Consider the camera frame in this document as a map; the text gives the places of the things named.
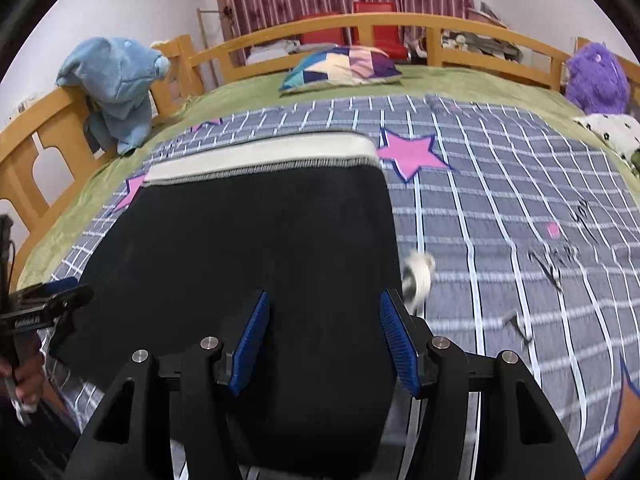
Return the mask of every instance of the wooden bed frame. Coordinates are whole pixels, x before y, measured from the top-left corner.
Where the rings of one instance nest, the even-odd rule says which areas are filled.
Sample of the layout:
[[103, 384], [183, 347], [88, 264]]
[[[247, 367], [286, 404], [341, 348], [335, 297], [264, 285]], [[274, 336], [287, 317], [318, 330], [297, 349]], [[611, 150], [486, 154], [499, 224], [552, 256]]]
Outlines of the wooden bed frame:
[[[308, 55], [292, 54], [249, 66], [234, 66], [230, 54], [235, 50], [304, 32], [337, 27], [355, 28], [361, 44], [373, 45], [372, 28], [376, 25], [424, 27], [429, 66], [467, 66], [556, 91], [561, 88], [562, 65], [569, 58], [569, 54], [556, 48], [495, 25], [408, 12], [344, 14], [286, 23], [235, 38], [197, 53], [189, 36], [179, 36], [154, 45], [154, 48], [162, 51], [172, 62], [167, 78], [155, 82], [151, 87], [159, 113], [156, 121], [178, 111], [189, 96], [204, 94], [198, 68], [204, 62], [217, 59], [224, 82], [228, 84], [252, 76], [293, 68]], [[446, 29], [481, 34], [530, 48], [549, 58], [548, 72], [482, 54], [444, 49], [441, 36], [442, 31]], [[629, 79], [634, 86], [640, 86], [640, 66], [628, 60], [624, 61], [624, 69]], [[14, 257], [14, 288], [36, 243], [49, 231], [89, 177], [115, 156], [115, 152], [108, 152], [100, 158], [94, 158], [82, 132], [82, 125], [88, 114], [86, 96], [82, 91], [77, 88], [57, 88], [17, 116], [0, 136], [0, 199], [5, 198], [12, 203], [29, 231], [28, 238]], [[46, 202], [34, 181], [33, 164], [38, 151], [32, 138], [33, 134], [40, 137], [44, 148], [54, 146], [60, 150], [74, 178], [74, 182], [51, 205]]]

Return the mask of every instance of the white spotted plush toy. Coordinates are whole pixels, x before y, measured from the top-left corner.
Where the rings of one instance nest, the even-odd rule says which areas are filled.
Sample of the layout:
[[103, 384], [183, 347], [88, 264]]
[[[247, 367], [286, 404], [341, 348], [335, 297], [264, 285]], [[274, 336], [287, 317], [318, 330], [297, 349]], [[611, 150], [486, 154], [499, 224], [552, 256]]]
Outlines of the white spotted plush toy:
[[591, 130], [640, 176], [640, 123], [624, 114], [591, 114], [574, 121]]

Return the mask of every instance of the black tool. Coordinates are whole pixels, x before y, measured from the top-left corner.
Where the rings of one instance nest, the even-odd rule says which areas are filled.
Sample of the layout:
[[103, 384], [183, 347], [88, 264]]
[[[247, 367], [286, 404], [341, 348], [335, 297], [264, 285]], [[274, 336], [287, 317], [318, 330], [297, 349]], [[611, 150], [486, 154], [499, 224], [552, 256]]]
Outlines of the black tool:
[[[0, 215], [0, 356], [15, 370], [26, 357], [28, 340], [34, 332], [54, 326], [59, 318], [69, 318], [65, 327], [72, 330], [70, 313], [88, 303], [93, 293], [86, 285], [78, 286], [75, 278], [67, 278], [39, 283], [10, 294], [8, 266], [12, 224], [7, 215]], [[63, 330], [57, 334], [58, 337], [63, 335]], [[15, 376], [5, 377], [4, 386], [18, 420], [26, 426], [30, 423], [28, 413], [33, 412], [35, 407], [18, 400]]]

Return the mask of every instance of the white wall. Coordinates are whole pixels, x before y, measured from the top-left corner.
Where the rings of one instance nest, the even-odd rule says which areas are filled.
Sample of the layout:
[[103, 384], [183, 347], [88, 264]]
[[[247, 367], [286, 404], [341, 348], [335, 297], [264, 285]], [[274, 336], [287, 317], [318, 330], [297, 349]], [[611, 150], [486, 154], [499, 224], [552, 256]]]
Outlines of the white wall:
[[[479, 8], [481, 0], [475, 0]], [[582, 36], [603, 41], [607, 47], [637, 61], [622, 35], [593, 0], [484, 0], [502, 20], [518, 32], [548, 43], [564, 52], [574, 51]]]
[[[209, 5], [207, 0], [58, 0], [0, 82], [0, 124], [21, 100], [52, 90], [58, 68], [86, 38], [127, 36], [151, 44], [190, 34], [196, 49], [201, 49], [196, 8]], [[207, 19], [207, 28], [215, 28], [217, 15]], [[203, 71], [203, 76], [210, 87], [210, 75]]]

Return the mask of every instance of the metal screw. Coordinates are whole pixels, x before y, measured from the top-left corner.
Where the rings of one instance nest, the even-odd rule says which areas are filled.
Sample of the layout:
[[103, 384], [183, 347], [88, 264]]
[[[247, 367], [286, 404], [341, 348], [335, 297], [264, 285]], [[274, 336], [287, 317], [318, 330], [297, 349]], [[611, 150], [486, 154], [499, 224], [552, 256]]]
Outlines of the metal screw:
[[146, 350], [136, 350], [135, 352], [133, 352], [131, 359], [133, 359], [133, 361], [136, 363], [142, 363], [146, 361], [147, 357], [149, 357], [149, 352], [147, 352]]
[[211, 350], [211, 349], [215, 348], [216, 346], [218, 346], [219, 343], [220, 343], [220, 341], [218, 341], [217, 337], [209, 336], [209, 337], [204, 338], [200, 342], [200, 347], [205, 349], [205, 350]]
[[449, 346], [451, 345], [451, 341], [449, 341], [446, 337], [437, 335], [431, 340], [431, 344], [436, 348], [439, 348], [440, 350], [444, 350], [449, 348]]
[[505, 363], [514, 365], [518, 362], [518, 354], [516, 354], [516, 352], [513, 352], [511, 350], [507, 350], [505, 352], [502, 352], [502, 360]]

